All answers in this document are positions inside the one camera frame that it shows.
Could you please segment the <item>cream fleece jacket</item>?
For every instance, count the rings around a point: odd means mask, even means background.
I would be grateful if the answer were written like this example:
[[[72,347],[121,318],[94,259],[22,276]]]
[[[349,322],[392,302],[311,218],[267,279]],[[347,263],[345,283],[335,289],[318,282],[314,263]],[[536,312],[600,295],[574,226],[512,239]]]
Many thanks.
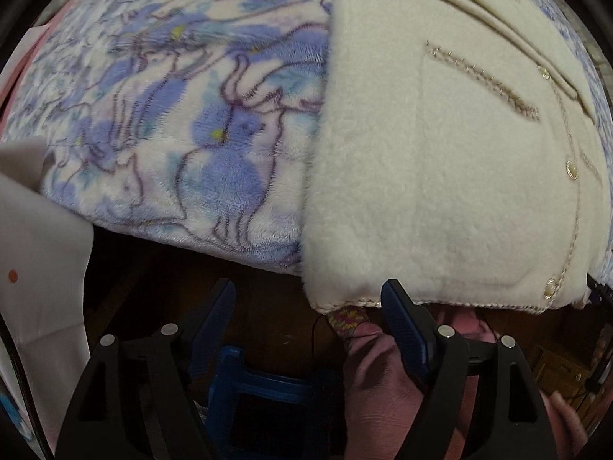
[[[302,279],[319,312],[583,306],[609,269],[610,115],[551,0],[334,0]]]

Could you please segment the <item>blue plastic stool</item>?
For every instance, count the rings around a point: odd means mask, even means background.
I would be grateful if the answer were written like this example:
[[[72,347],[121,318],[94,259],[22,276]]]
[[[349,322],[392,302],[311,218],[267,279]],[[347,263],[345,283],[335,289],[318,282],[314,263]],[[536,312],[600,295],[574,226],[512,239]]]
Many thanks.
[[[308,386],[296,379],[265,376],[247,371],[241,350],[233,346],[222,347],[209,387],[208,411],[204,424],[210,438],[222,442],[231,431],[233,416],[245,417],[245,411],[233,411],[248,399],[264,404],[298,405],[305,401]]]

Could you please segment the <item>brown wooden cabinet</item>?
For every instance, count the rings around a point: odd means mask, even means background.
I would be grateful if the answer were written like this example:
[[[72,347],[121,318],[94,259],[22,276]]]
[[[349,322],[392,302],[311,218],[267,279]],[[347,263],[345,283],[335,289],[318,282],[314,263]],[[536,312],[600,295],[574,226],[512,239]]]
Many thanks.
[[[612,327],[605,325],[588,352],[588,366],[550,349],[537,349],[533,374],[537,386],[546,394],[558,391],[577,412],[591,435],[600,424],[612,397]]]

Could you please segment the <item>white cloth with dots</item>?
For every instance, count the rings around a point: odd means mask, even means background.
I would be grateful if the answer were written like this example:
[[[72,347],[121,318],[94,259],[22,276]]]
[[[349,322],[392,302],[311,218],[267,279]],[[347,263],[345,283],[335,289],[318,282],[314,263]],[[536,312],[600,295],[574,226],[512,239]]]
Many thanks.
[[[92,225],[41,195],[47,145],[1,145],[1,315],[51,447],[89,361],[83,288]]]

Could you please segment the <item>blue cat-print fleece blanket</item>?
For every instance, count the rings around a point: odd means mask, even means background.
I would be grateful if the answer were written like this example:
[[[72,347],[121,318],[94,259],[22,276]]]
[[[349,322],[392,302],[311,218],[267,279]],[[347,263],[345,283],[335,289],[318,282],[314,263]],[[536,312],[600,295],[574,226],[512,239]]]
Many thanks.
[[[295,273],[332,7],[70,0],[1,138],[41,138],[44,194],[99,227]]]

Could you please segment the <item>pink bedding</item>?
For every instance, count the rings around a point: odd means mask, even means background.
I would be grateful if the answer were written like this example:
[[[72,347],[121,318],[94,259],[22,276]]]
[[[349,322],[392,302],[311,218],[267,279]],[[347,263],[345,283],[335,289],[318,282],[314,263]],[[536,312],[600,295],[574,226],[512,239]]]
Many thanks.
[[[6,110],[10,96],[16,87],[16,82],[25,70],[28,60],[49,30],[56,24],[58,17],[59,14],[56,13],[47,23],[29,28],[11,53],[1,72],[1,113]]]

